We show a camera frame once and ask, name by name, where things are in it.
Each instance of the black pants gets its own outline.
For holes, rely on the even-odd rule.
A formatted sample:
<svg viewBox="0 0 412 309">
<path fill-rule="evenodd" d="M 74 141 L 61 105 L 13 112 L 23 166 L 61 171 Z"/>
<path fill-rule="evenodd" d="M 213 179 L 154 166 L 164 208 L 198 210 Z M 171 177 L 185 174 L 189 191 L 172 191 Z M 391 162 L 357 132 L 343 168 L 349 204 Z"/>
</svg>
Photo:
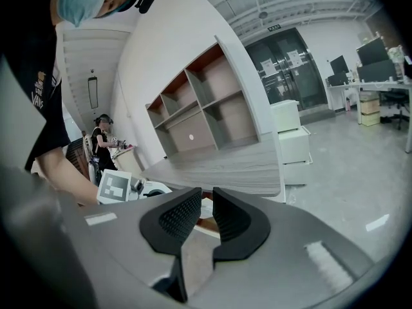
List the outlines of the black pants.
<svg viewBox="0 0 412 309">
<path fill-rule="evenodd" d="M 98 162 L 98 168 L 101 171 L 104 171 L 105 169 L 110 169 L 112 171 L 117 171 L 117 168 L 115 164 L 113 163 L 112 159 L 106 160 L 105 162 Z"/>
</svg>

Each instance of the person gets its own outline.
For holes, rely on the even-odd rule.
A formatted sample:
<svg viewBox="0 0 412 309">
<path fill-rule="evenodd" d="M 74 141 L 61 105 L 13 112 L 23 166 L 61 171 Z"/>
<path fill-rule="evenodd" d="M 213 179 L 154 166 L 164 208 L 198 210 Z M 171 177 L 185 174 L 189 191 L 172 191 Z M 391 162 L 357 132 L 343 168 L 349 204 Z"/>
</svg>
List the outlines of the person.
<svg viewBox="0 0 412 309">
<path fill-rule="evenodd" d="M 111 157 L 109 148 L 110 147 L 119 147 L 117 143 L 108 142 L 106 132 L 109 131 L 110 124 L 113 121 L 108 115 L 101 115 L 95 120 L 96 128 L 91 134 L 91 143 L 93 148 L 93 154 L 98 157 L 98 168 L 101 171 L 105 169 L 111 169 L 112 171 L 117 171 L 116 166 L 114 165 Z"/>
<path fill-rule="evenodd" d="M 46 119 L 25 169 L 30 171 L 36 159 L 56 189 L 71 192 L 81 204 L 97 204 L 97 187 L 76 170 L 61 149 L 70 140 L 62 116 L 61 82 L 52 81 L 57 45 L 55 27 L 63 21 L 79 26 L 86 19 L 123 12 L 136 0 L 19 1 L 2 15 L 3 24 L 8 26 L 2 33 L 0 54 Z"/>
</svg>

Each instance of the fluorescent light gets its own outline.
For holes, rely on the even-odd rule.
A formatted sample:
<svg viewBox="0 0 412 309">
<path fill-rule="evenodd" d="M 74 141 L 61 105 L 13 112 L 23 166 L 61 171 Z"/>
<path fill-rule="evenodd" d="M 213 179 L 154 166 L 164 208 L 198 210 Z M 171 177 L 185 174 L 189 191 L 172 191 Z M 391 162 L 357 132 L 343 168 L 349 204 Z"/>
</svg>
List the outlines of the fluorescent light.
<svg viewBox="0 0 412 309">
<path fill-rule="evenodd" d="M 90 106 L 92 109 L 96 109 L 98 107 L 97 78 L 96 77 L 89 78 L 88 83 L 89 83 Z"/>
</svg>

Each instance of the gray wood grain surface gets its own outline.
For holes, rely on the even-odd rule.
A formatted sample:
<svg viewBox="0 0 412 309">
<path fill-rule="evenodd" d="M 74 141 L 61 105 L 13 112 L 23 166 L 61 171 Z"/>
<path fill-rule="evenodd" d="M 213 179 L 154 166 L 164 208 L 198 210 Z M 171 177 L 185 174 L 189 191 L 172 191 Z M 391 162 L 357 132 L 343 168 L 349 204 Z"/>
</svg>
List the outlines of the gray wood grain surface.
<svg viewBox="0 0 412 309">
<path fill-rule="evenodd" d="M 217 151 L 214 146 L 172 155 L 142 176 L 174 189 L 224 187 L 262 196 L 280 192 L 279 166 L 272 134 L 255 144 Z"/>
</svg>

